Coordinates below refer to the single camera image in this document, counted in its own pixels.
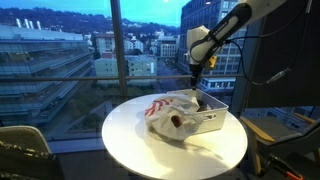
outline city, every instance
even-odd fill
[[[188,79],[153,76],[189,74],[187,30],[213,28],[235,0],[191,0],[181,8],[179,27],[122,20],[125,70],[119,72],[112,18],[53,11],[46,8],[0,9],[0,75],[3,78],[52,78],[51,81],[0,82],[0,123],[41,129],[48,140],[96,137],[106,115],[121,103],[119,73],[127,80],[128,97],[188,89]],[[52,19],[37,16],[52,13]],[[232,37],[243,37],[246,28]],[[243,39],[237,40],[242,47]],[[240,52],[225,45],[208,75],[232,75],[239,69]],[[145,79],[134,79],[145,76]],[[59,81],[54,78],[96,77]],[[235,77],[202,78],[198,87],[226,104],[231,103]],[[253,116],[284,117],[288,112],[311,113],[313,107],[249,109]],[[297,119],[288,121],[304,127]]]

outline chair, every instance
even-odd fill
[[[268,154],[286,159],[291,154],[313,152],[315,162],[320,164],[320,119],[316,121],[297,113],[294,116],[309,125],[298,131],[288,128],[275,117],[240,117],[248,127],[249,152],[257,175],[262,172],[264,158]]]
[[[64,179],[60,162],[32,126],[0,128],[0,178]]]

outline sky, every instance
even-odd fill
[[[180,26],[181,8],[190,0],[120,0],[121,17],[137,22]],[[111,16],[109,0],[0,0],[1,8],[45,7],[60,11]]]

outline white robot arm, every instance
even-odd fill
[[[196,84],[203,65],[240,28],[266,16],[287,0],[239,0],[238,4],[211,30],[204,26],[187,32],[191,88]]]

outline plastic bag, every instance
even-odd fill
[[[166,94],[155,99],[145,110],[146,125],[154,138],[164,140],[164,136],[166,140],[184,140],[195,133],[204,120],[196,114],[198,109],[195,97]]]

